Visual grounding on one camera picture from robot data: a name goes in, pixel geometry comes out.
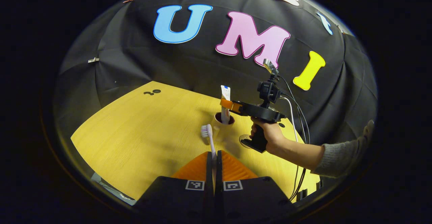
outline yellow letter i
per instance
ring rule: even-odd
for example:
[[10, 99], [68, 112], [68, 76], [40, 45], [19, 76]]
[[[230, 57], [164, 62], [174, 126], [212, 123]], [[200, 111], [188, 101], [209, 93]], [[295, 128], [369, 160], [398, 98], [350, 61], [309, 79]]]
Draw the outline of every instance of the yellow letter i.
[[325, 66], [324, 59], [318, 53], [310, 51], [309, 56], [310, 60], [307, 63], [306, 68], [304, 68], [300, 76], [293, 79], [293, 83], [305, 91], [310, 89], [312, 79], [314, 79], [318, 70]]

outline cable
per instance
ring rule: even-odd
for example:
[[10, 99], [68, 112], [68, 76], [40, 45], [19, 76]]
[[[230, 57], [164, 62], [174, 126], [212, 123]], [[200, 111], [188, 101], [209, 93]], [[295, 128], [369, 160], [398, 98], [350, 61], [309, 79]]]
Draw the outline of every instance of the cable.
[[[294, 117], [293, 117], [293, 106], [291, 105], [291, 102], [288, 100], [288, 98], [283, 97], [283, 96], [281, 96], [280, 98], [285, 99], [288, 102], [288, 104], [290, 104], [291, 121], [293, 122], [294, 136], [296, 137], [296, 142], [298, 142], [297, 131], [296, 131], [296, 124], [294, 123]], [[296, 170], [296, 178], [294, 179], [293, 193], [291, 194], [291, 196], [294, 195], [294, 192], [296, 190], [297, 175], [298, 175], [298, 165], [297, 165], [297, 170]]]
[[[303, 134], [303, 137], [304, 137], [304, 143], [305, 143], [305, 144], [310, 144], [311, 136], [310, 136], [309, 126], [307, 125], [306, 117], [304, 116], [303, 111], [301, 110], [300, 106], [298, 105], [297, 101], [295, 100], [294, 95], [293, 95], [293, 92], [291, 91], [290, 86], [289, 86], [288, 83], [287, 83], [287, 80], [286, 80], [285, 78], [283, 78], [282, 76], [279, 76], [279, 75], [278, 75], [278, 77], [280, 77], [280, 78], [282, 78], [282, 79], [284, 80], [284, 82], [285, 82], [285, 84], [287, 85], [287, 88], [288, 88], [288, 90], [290, 91], [290, 94], [291, 94], [291, 95], [287, 95], [286, 93], [282, 93], [282, 94], [288, 96], [289, 98], [291, 98], [291, 99], [294, 101], [294, 103], [296, 104], [296, 106], [297, 106], [297, 114], [298, 114], [298, 119], [299, 119], [299, 121], [300, 121], [300, 123], [301, 123], [301, 127], [302, 127], [302, 134]], [[308, 138], [306, 138], [306, 134], [304, 133], [303, 122], [302, 122], [301, 117], [300, 117], [300, 114], [299, 114], [298, 112], [300, 112], [300, 113], [301, 113], [301, 116], [303, 116], [304, 123], [306, 124], [306, 129], [307, 129], [307, 136], [308, 136]], [[297, 174], [298, 174], [298, 166], [297, 166], [297, 172], [296, 172], [296, 179], [294, 180], [294, 188], [296, 188], [295, 186], [296, 186], [296, 181], [297, 181]], [[293, 194], [291, 195], [291, 197], [290, 197], [290, 201], [293, 200], [293, 198], [297, 195], [298, 191], [300, 190], [300, 188], [301, 188], [301, 184], [303, 183], [304, 175], [305, 175], [305, 174], [306, 174], [306, 169], [303, 168], [303, 172], [301, 173], [300, 180], [299, 180], [299, 182], [298, 182], [298, 187], [297, 187], [295, 193], [293, 193]]]
[[293, 117], [293, 106], [291, 105], [291, 102], [288, 100], [288, 98], [281, 96], [282, 99], [286, 100], [288, 102], [288, 104], [290, 104], [290, 112], [291, 112], [291, 121], [293, 122], [293, 128], [294, 128], [294, 136], [296, 137], [296, 141], [298, 141], [297, 139], [297, 132], [296, 132], [296, 125], [294, 123], [294, 117]]

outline toothbrush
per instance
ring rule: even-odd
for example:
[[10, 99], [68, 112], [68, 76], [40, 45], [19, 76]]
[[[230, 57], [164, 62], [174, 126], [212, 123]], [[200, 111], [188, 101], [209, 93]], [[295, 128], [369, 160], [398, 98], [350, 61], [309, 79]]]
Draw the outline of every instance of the toothbrush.
[[210, 138], [210, 147], [212, 149], [212, 163], [213, 167], [216, 166], [216, 150], [213, 144], [213, 131], [210, 124], [201, 126], [201, 136], [204, 138]]

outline black fabric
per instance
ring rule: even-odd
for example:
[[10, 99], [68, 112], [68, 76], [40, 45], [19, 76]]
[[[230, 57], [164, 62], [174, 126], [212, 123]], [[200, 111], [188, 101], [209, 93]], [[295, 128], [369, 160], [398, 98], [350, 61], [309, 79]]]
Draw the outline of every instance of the black fabric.
[[[181, 5], [171, 29], [185, 29], [192, 4], [213, 7], [206, 13], [199, 33], [181, 44], [165, 44], [153, 35], [156, 11], [167, 5]], [[312, 144], [333, 143], [357, 138], [369, 119], [374, 119], [377, 89], [370, 61], [357, 39], [342, 34], [328, 19], [333, 35], [323, 27], [316, 10], [300, 0], [293, 6], [282, 0], [134, 0], [114, 5], [93, 22], [71, 47], [59, 73], [59, 101], [54, 113], [59, 130], [66, 137], [97, 110], [125, 93], [157, 81], [220, 98], [220, 85], [231, 87], [231, 99], [258, 104], [259, 81], [269, 73], [253, 58], [244, 59], [240, 43], [236, 56], [216, 52], [231, 19], [230, 11], [253, 16], [258, 33], [272, 25], [290, 32], [279, 55], [279, 72], [290, 84], [310, 129]], [[309, 62], [313, 50], [326, 61], [304, 91], [293, 84]], [[100, 61], [88, 64], [87, 60]], [[83, 76], [94, 72], [94, 77]], [[279, 87], [286, 90], [283, 82]], [[88, 108], [79, 110], [80, 105]], [[286, 101], [274, 106], [288, 115]]]

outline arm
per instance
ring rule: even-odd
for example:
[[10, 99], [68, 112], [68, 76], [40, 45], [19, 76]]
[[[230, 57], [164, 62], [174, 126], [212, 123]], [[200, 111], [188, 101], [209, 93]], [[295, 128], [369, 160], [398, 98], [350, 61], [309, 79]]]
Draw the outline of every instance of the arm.
[[263, 123], [257, 118], [251, 119], [254, 124], [250, 137], [252, 138], [256, 131], [255, 124], [261, 126], [267, 140], [268, 153], [309, 169], [311, 173], [330, 177], [338, 177], [355, 166], [371, 138], [373, 129], [373, 121], [369, 121], [363, 136], [357, 140], [316, 146], [285, 138], [278, 124]]

